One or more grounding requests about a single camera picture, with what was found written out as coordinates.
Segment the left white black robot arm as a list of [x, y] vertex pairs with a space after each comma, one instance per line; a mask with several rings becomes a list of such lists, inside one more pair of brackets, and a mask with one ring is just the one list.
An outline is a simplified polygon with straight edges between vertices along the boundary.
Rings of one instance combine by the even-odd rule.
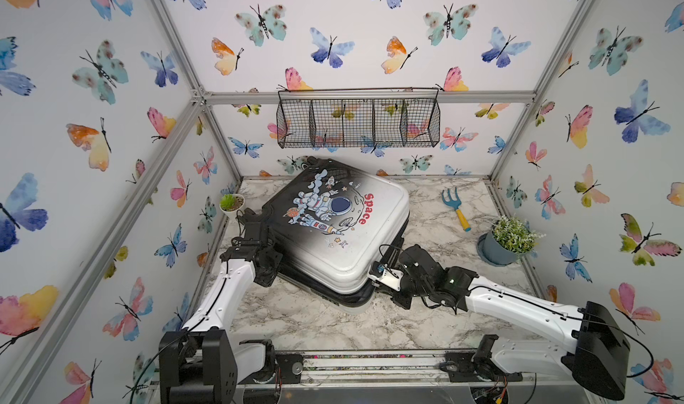
[[277, 379], [273, 344], [252, 340], [233, 346], [228, 332], [249, 288], [268, 288], [283, 255], [271, 231], [273, 212], [248, 209], [238, 218], [244, 234], [221, 257], [221, 270], [207, 295], [178, 332], [164, 334], [159, 350], [159, 394], [163, 403], [231, 403], [244, 380]]

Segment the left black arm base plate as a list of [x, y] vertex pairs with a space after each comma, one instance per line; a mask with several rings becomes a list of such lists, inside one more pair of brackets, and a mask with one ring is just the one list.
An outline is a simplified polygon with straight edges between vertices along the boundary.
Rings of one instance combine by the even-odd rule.
[[266, 358], [265, 366], [249, 375], [241, 384], [299, 384], [304, 372], [304, 356], [298, 353], [279, 353]]

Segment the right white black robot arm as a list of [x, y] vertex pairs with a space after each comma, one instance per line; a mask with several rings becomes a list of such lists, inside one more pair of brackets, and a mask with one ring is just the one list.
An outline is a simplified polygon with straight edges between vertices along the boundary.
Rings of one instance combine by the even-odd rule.
[[537, 336], [513, 341], [485, 335], [469, 361], [448, 363], [452, 372], [493, 382], [523, 373], [571, 377], [598, 397], [615, 402], [625, 398], [631, 346], [604, 306], [557, 304], [473, 270], [444, 268], [419, 245], [394, 247], [389, 253], [389, 263], [372, 263], [369, 278], [394, 304], [410, 309], [413, 299], [420, 298], [429, 309], [484, 314]]

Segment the black white space suitcase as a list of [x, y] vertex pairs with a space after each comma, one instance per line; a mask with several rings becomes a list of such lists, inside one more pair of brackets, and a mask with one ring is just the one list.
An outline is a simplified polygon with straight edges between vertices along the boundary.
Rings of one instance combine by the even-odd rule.
[[281, 278], [349, 310], [372, 300], [369, 272], [410, 218], [402, 186], [333, 159], [308, 166], [262, 207]]

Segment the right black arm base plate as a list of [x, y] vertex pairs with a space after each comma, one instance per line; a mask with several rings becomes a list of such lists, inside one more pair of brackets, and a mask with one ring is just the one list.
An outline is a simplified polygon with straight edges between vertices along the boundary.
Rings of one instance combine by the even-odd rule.
[[506, 374], [489, 359], [477, 357], [474, 351], [447, 352], [438, 368], [447, 373], [451, 383], [523, 381], [521, 373]]

